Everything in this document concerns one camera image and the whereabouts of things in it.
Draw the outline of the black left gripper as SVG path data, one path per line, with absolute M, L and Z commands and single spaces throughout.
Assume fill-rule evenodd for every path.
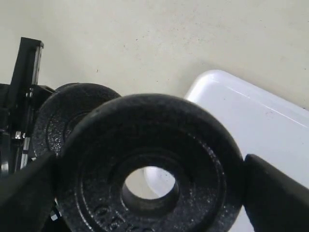
M 44 44 L 22 37 L 11 82 L 0 85 L 0 175 L 13 174 L 28 162 L 30 137 L 39 108 L 54 93 L 38 85 Z

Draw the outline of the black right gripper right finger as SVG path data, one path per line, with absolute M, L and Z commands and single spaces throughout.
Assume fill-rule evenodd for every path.
M 243 205 L 256 232 L 307 232 L 309 190 L 257 155 L 248 154 Z

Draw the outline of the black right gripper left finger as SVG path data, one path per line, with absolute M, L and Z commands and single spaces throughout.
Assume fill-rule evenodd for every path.
M 0 230 L 39 232 L 54 205 L 56 156 L 46 153 L 0 180 Z

